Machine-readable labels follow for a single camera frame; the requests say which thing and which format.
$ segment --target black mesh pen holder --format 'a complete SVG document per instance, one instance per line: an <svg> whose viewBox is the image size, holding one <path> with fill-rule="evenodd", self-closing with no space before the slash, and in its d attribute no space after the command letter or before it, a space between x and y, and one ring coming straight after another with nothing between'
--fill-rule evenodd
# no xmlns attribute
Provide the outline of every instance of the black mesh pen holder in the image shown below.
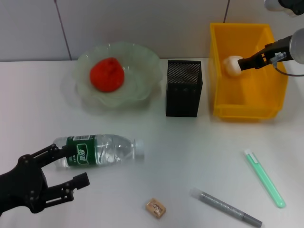
<svg viewBox="0 0 304 228"><path fill-rule="evenodd" d="M166 116L197 117L202 86L200 61L168 60Z"/></svg>

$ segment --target plastic water bottle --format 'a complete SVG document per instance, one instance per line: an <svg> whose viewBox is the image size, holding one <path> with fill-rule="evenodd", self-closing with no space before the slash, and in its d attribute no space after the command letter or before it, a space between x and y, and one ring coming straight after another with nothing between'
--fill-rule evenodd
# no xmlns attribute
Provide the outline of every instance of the plastic water bottle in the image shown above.
<svg viewBox="0 0 304 228"><path fill-rule="evenodd" d="M125 160L144 158L142 140L129 140L114 134L96 134L56 138L57 147L76 145L78 154L55 161L59 168L71 166L106 166Z"/></svg>

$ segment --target white table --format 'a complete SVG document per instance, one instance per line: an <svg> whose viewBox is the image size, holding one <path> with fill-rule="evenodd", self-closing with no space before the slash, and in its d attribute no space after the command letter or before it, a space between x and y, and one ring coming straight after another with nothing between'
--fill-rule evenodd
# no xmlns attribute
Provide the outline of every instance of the white table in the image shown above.
<svg viewBox="0 0 304 228"><path fill-rule="evenodd" d="M202 60L203 80L207 59ZM5 212L1 228L244 228L238 221L189 196L197 187L261 220L267 228L303 227L304 78L290 78L285 107L264 123L225 123L209 114L206 84L197 118L165 116L167 60L160 91L147 105L100 113L81 103L71 78L75 61L0 63L0 173L20 156L56 137L113 133L141 138L145 163L87 170L45 167L49 186L84 171L91 185L75 200L31 214ZM291 73L304 66L286 64ZM250 148L286 201L277 208L242 151ZM152 197L167 207L160 219L145 209Z"/></svg>

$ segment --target yellow plastic bin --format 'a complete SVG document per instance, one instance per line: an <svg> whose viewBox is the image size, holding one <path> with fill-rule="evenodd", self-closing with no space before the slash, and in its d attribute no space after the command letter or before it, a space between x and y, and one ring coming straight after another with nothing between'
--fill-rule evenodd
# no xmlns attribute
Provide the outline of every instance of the yellow plastic bin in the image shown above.
<svg viewBox="0 0 304 228"><path fill-rule="evenodd" d="M275 40L268 24L211 23L209 77L213 114L221 118L268 119L283 108L288 76L272 65L227 75L223 60L250 57ZM278 68L284 72L283 63Z"/></svg>

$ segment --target eraser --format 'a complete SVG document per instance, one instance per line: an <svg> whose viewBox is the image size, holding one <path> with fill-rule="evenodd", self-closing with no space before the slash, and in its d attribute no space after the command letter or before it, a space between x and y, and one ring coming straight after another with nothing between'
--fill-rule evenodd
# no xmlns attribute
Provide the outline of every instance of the eraser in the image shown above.
<svg viewBox="0 0 304 228"><path fill-rule="evenodd" d="M149 203L146 205L146 209L158 219L166 212L165 206L155 198L152 198L149 201Z"/></svg>

